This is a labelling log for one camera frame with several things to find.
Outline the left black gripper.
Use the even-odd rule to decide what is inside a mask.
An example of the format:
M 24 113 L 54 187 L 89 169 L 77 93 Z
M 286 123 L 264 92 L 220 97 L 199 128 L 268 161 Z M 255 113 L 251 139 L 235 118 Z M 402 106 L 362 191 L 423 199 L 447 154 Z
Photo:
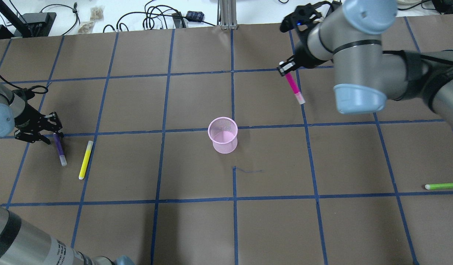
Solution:
M 18 115 L 14 118 L 16 128 L 14 132 L 15 139 L 27 143 L 42 141 L 50 145 L 51 141 L 46 136 L 40 134 L 43 130 L 52 131 L 60 138 L 64 137 L 62 132 L 63 124 L 56 112 L 44 115 L 28 104 L 28 101 L 37 94 L 46 94 L 48 92 L 47 88 L 44 92 L 35 92 L 33 88 L 14 89 L 12 92 L 14 94 L 13 103 L 23 103 L 23 106 L 17 109 Z

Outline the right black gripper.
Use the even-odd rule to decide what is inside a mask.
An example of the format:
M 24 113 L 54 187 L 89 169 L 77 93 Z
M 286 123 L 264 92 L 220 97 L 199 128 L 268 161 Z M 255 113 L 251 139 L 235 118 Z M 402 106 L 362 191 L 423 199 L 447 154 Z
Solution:
M 319 12 L 323 5 L 329 5 L 326 15 L 330 15 L 338 7 L 340 1 L 319 1 L 315 4 L 297 6 L 281 22 L 281 32 L 294 31 L 299 38 L 294 53 L 285 62 L 281 61 L 278 66 L 279 74 L 285 77 L 288 73 L 301 67 L 312 69 L 332 61 L 333 51 L 323 44 L 320 36 L 320 23 L 324 22 L 325 16 Z

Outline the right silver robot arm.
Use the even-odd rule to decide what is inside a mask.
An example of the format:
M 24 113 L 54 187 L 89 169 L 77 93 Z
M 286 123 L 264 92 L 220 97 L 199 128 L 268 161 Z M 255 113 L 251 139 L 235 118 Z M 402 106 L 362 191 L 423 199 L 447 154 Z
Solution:
M 334 94 L 341 114 L 383 110 L 387 100 L 420 98 L 453 128 L 453 50 L 384 50 L 382 34 L 395 22 L 393 0 L 346 0 L 323 17 L 325 1 L 297 6 L 281 22 L 299 44 L 277 67 L 281 76 L 301 67 L 334 64 Z

